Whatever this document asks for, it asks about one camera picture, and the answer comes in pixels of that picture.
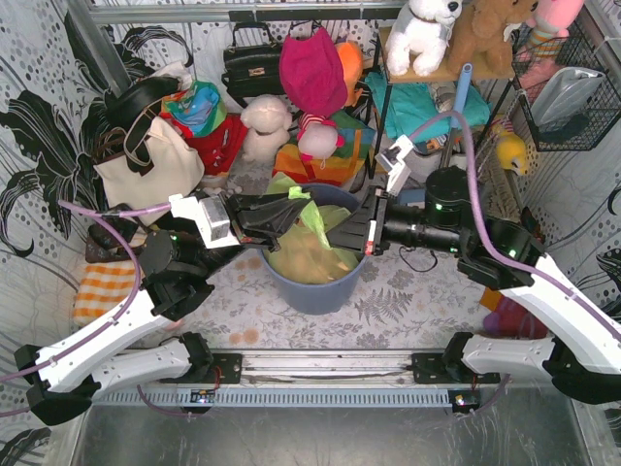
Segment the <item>green plastic trash bag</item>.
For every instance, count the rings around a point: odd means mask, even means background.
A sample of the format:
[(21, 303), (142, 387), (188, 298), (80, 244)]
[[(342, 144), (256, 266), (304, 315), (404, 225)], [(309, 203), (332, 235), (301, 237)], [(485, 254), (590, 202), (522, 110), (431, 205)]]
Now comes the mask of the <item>green plastic trash bag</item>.
[(266, 192), (285, 193), (291, 200), (310, 202), (278, 239), (279, 250), (264, 254), (275, 272), (295, 283), (326, 284), (345, 277), (359, 265), (358, 254), (333, 248), (327, 239), (327, 233), (350, 215), (350, 209), (333, 197), (328, 198), (327, 204), (320, 205), (318, 193), (283, 173), (273, 176)]

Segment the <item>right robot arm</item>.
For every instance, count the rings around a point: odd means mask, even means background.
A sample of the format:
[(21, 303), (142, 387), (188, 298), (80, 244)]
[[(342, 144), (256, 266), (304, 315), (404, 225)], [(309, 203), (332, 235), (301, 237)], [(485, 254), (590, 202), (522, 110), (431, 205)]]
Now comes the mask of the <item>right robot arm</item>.
[(372, 186), (327, 238), (334, 248), (365, 255), (381, 255), (393, 244), (449, 252), (460, 273), (521, 305), (550, 333), (511, 340), (457, 332), (435, 378), (467, 383), (508, 374), (551, 383), (586, 404), (619, 401), (619, 324), (573, 287), (524, 227), (493, 216), (477, 221), (480, 214), (466, 172), (442, 168), (427, 179), (423, 207), (400, 205)]

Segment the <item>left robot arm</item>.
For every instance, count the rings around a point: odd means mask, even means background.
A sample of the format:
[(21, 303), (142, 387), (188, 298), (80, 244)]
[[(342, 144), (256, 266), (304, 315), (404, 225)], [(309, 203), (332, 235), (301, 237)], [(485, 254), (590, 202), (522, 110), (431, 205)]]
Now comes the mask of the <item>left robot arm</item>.
[(135, 280), (117, 306), (64, 340), (25, 345), (14, 354), (26, 379), (28, 410), (47, 426), (86, 412), (94, 400), (126, 386), (153, 381), (218, 383), (206, 340), (185, 332), (156, 348), (129, 346), (193, 313), (213, 292), (210, 276), (249, 248), (274, 251), (278, 240), (311, 203), (301, 188), (266, 195), (176, 194), (147, 208), (191, 220), (197, 234), (157, 230), (130, 256)]

